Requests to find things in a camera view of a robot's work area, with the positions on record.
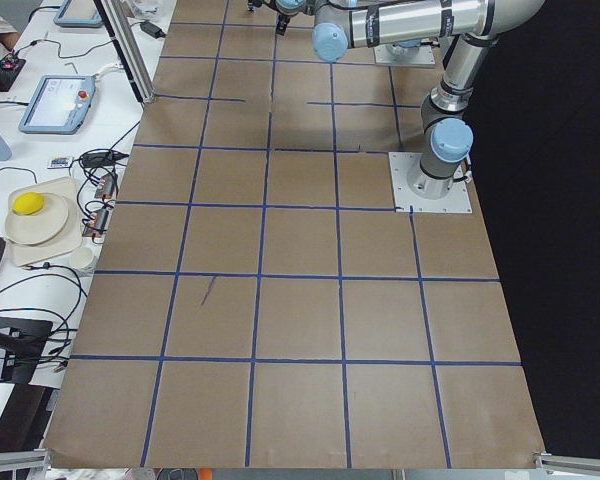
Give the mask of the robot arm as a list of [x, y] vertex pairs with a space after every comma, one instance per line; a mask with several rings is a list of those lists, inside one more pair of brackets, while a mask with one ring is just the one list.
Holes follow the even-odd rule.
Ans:
[[426, 146], [406, 175], [417, 196], [445, 197], [459, 178], [474, 136], [463, 121], [475, 78], [500, 34], [531, 19], [539, 1], [427, 0], [388, 1], [361, 5], [356, 1], [267, 2], [277, 14], [276, 32], [285, 33], [297, 14], [313, 17], [312, 45], [318, 58], [339, 61], [348, 51], [369, 48], [399, 59], [413, 55], [428, 40], [440, 44], [444, 73], [424, 98], [421, 118]]

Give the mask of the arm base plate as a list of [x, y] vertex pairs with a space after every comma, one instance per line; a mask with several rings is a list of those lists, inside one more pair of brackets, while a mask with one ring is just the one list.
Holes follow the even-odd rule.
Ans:
[[462, 164], [447, 179], [434, 179], [421, 170], [421, 153], [390, 152], [394, 209], [403, 213], [471, 214]]
[[427, 69], [435, 67], [432, 47], [424, 44], [411, 47], [380, 45], [374, 48], [374, 56], [378, 65]]

